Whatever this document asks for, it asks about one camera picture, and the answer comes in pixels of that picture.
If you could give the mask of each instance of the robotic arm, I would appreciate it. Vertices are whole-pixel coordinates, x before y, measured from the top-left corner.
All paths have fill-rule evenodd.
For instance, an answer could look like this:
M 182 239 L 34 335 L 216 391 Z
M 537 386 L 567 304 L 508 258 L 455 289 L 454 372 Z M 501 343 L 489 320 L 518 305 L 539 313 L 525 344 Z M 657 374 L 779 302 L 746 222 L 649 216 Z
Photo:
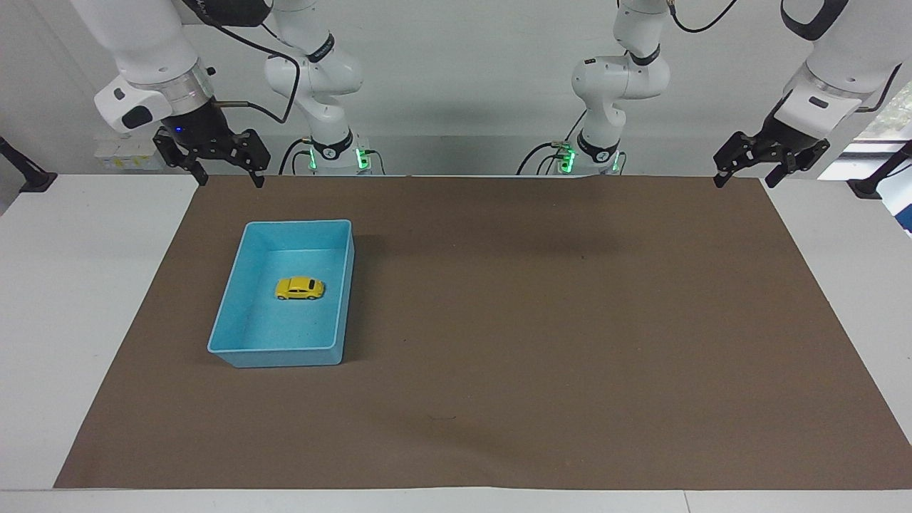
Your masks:
M 71 2 L 117 62 L 118 77 L 95 97 L 98 111 L 114 130 L 126 133 L 161 121 L 164 127 L 154 141 L 169 166 L 180 166 L 205 185 L 208 175 L 199 160 L 223 160 L 245 169 L 257 187 L 263 186 L 269 151 L 256 131 L 235 134 L 228 127 L 208 80 L 212 71 L 203 70 L 170 0 Z M 262 16 L 248 17 L 255 25 L 269 14 L 260 0 L 243 3 L 252 6 L 243 14 Z M 193 5 L 212 16 L 232 12 L 226 3 L 221 8 L 210 8 L 202 0 Z
M 358 174 L 369 163 L 363 156 L 359 136 L 348 125 L 345 110 L 333 97 L 361 89 L 361 66 L 336 46 L 336 39 L 316 12 L 316 3 L 317 0 L 275 0 L 273 16 L 282 41 L 302 53 L 298 65 L 303 72 L 294 100 L 310 126 L 314 147 L 311 168 L 322 173 Z M 293 63 L 269 58 L 265 72 L 275 92 L 291 97 Z
M 627 123 L 615 102 L 654 98 L 668 87 L 670 71 L 659 46 L 667 19 L 668 0 L 621 0 L 614 34 L 627 53 L 576 66 L 574 92 L 586 103 L 586 124 L 575 141 L 577 170 L 603 173 L 611 166 Z
M 826 139 L 862 104 L 883 88 L 912 56 L 912 2 L 906 0 L 824 0 L 809 23 L 782 19 L 795 34 L 814 42 L 814 52 L 785 88 L 782 100 L 759 133 L 737 132 L 716 153 L 721 188 L 739 170 L 761 162 L 778 165 L 766 177 L 775 187 L 799 170 L 807 171 L 830 148 Z

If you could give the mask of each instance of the black cable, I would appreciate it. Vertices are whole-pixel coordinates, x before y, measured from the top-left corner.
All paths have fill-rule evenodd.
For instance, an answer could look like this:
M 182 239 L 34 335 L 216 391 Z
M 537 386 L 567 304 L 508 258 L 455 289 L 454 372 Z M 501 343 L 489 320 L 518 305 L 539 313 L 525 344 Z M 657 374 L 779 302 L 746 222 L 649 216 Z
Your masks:
M 573 128 L 570 129 L 570 131 L 567 133 L 567 136 L 564 137 L 564 142 L 570 142 L 570 137 L 573 136 L 573 132 L 576 131 L 576 127 L 578 127 L 579 124 L 583 122 L 583 118 L 586 116 L 586 113 L 587 113 L 587 110 L 583 110 L 583 113 L 579 115 L 579 119 L 576 120 L 576 123 L 574 123 Z M 548 164 L 548 171 L 545 172 L 545 174 L 544 174 L 545 176 L 551 174 L 551 168 L 554 166 L 554 163 L 557 162 L 557 157 L 560 156 L 560 153 L 561 153 L 560 150 L 557 150 L 556 152 L 554 152 L 554 160 L 552 160 L 551 163 Z
M 615 164 L 620 161 L 621 157 L 624 157 L 624 163 L 620 165 L 621 172 L 618 174 L 618 176 L 624 176 L 624 168 L 627 167 L 627 152 L 621 152 L 617 156 L 617 161 L 615 161 Z
M 301 155 L 309 156 L 310 150 L 304 150 L 303 152 L 295 153 L 295 156 L 291 158 L 291 174 L 293 176 L 297 176 L 297 168 L 295 168 L 295 163 L 297 162 L 297 158 L 300 157 Z
M 687 32 L 689 34 L 699 34 L 700 32 L 706 32 L 707 30 L 713 28 L 717 23 L 719 23 L 721 21 L 721 19 L 723 17 L 725 17 L 725 15 L 727 15 L 729 13 L 729 11 L 731 11 L 731 8 L 734 7 L 735 4 L 737 4 L 737 3 L 738 3 L 738 0 L 731 0 L 731 3 L 729 4 L 729 6 L 725 7 L 725 10 L 722 11 L 721 14 L 716 16 L 716 19 L 712 20 L 712 22 L 709 25 L 706 25 L 701 28 L 690 28 L 688 26 L 684 26 L 684 24 L 682 24 L 680 22 L 680 20 L 678 19 L 678 8 L 675 7 L 674 2 L 671 2 L 668 5 L 668 10 L 671 11 L 671 19 L 675 20 L 675 25 L 677 25 L 678 28 L 680 28 L 681 30 L 683 30 L 684 32 Z
M 282 39 L 279 39 L 279 36 L 275 32 L 273 32 L 272 28 L 269 28 L 268 26 L 266 26 L 265 23 L 261 23 L 260 26 L 262 28 L 264 28 L 265 31 L 268 32 L 269 35 L 272 36 L 276 41 L 282 42 Z
M 364 152 L 365 155 L 377 155 L 377 158 L 380 159 L 380 172 L 383 173 L 383 176 L 387 175 L 387 166 L 383 163 L 383 155 L 380 154 L 377 150 L 367 150 Z
M 545 148 L 551 148 L 551 143 L 550 143 L 550 142 L 543 142 L 542 144 L 539 144 L 538 146 L 535 146 L 535 147 L 532 149 L 532 151 L 529 152 L 529 154 L 525 156 L 525 158 L 523 159 L 523 163 L 519 164 L 519 169 L 516 170 L 516 176 L 519 176 L 520 174 L 523 174 L 523 168 L 525 167 L 525 165 L 526 165 L 527 163 L 529 163 L 530 160 L 532 160 L 532 157 L 533 157 L 536 153 L 540 152 L 541 150 L 544 150 Z
M 288 163 L 288 157 L 291 156 L 291 152 L 297 147 L 298 144 L 310 144 L 309 139 L 295 139 L 294 142 L 288 146 L 288 149 L 285 150 L 285 156 L 282 157 L 282 164 L 279 166 L 279 176 L 285 174 L 285 165 Z
M 288 121 L 288 117 L 291 115 L 291 109 L 295 106 L 295 96 L 297 95 L 297 88 L 301 84 L 301 64 L 297 62 L 296 58 L 292 58 L 291 56 L 288 56 L 287 54 L 284 54 L 280 51 L 276 51 L 271 48 L 257 45 L 255 42 L 251 41 L 250 39 L 246 39 L 244 37 L 238 36 L 231 30 L 228 30 L 224 26 L 216 23 L 211 18 L 207 18 L 207 20 L 205 20 L 205 21 L 208 25 L 214 26 L 216 30 L 225 34 L 226 36 L 230 37 L 231 39 L 234 39 L 235 41 L 240 41 L 241 43 L 244 43 L 248 47 L 260 50 L 261 52 L 264 52 L 267 55 L 279 56 L 287 61 L 290 61 L 292 64 L 295 65 L 295 85 L 292 86 L 292 88 L 291 88 L 291 95 L 288 97 L 288 105 L 285 107 L 285 115 L 282 116 L 281 118 L 279 118 L 278 116 L 276 116 L 269 110 L 265 109 L 264 107 L 261 107 L 250 101 L 228 102 L 228 103 L 234 103 L 235 105 L 224 105 L 223 106 L 223 107 L 249 107 L 251 109 L 259 110 L 260 112 L 269 116 L 270 118 L 272 118 L 275 122 L 279 123 L 280 125 L 285 124 Z
M 906 167 L 900 169 L 899 171 L 893 171 L 892 173 L 888 174 L 887 176 L 884 177 L 884 180 L 886 180 L 887 178 L 893 178 L 894 176 L 902 173 L 903 171 L 907 170 L 910 167 L 912 167 L 912 163 L 908 164 Z
M 884 86 L 884 91 L 880 93 L 880 99 L 877 101 L 877 104 L 874 107 L 860 107 L 855 112 L 877 112 L 881 107 L 884 106 L 884 101 L 886 101 L 886 94 L 890 92 L 890 88 L 893 87 L 893 81 L 896 80 L 896 75 L 899 74 L 899 70 L 903 67 L 903 63 L 899 63 L 898 66 L 893 68 L 893 73 L 890 74 L 890 80 L 886 82 Z
M 542 173 L 542 168 L 544 167 L 544 163 L 545 163 L 545 162 L 551 161 L 551 163 L 554 163 L 554 161 L 555 161 L 556 159 L 557 159 L 557 157 L 555 157 L 555 156 L 553 156 L 553 155 L 548 155 L 547 157 L 544 157 L 544 158 L 542 159 L 542 162 L 541 162 L 540 164 L 538 164 L 538 169 L 535 170 L 535 176 L 538 176 L 539 174 Z M 549 172 L 549 173 L 551 172 L 551 167 L 550 167 L 550 166 L 548 166 L 548 172 Z

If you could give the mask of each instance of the blue plastic tray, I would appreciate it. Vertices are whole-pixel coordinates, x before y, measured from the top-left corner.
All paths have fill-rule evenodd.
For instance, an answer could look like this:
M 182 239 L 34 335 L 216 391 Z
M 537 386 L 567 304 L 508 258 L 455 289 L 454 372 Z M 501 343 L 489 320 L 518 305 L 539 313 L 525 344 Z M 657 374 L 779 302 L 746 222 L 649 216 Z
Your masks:
M 241 368 L 339 364 L 354 260 L 348 220 L 247 225 L 209 352 Z M 323 280 L 326 293 L 277 299 L 275 285 L 293 276 Z

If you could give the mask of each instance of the brown paper mat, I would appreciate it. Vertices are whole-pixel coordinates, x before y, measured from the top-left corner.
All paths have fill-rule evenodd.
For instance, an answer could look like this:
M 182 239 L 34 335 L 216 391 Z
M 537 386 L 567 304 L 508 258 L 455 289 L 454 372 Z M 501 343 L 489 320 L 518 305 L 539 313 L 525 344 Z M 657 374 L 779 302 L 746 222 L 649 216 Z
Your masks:
M 244 225 L 334 218 L 344 363 L 206 352 Z M 57 480 L 443 486 L 912 488 L 912 447 L 756 181 L 213 177 Z

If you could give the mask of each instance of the power outlet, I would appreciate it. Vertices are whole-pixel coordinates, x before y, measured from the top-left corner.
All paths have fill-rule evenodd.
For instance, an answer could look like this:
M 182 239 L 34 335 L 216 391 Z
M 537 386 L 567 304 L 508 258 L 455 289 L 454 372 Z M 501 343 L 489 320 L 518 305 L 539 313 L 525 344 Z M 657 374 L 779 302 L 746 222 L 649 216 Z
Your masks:
M 109 171 L 163 171 L 164 160 L 152 141 L 101 141 L 95 158 Z

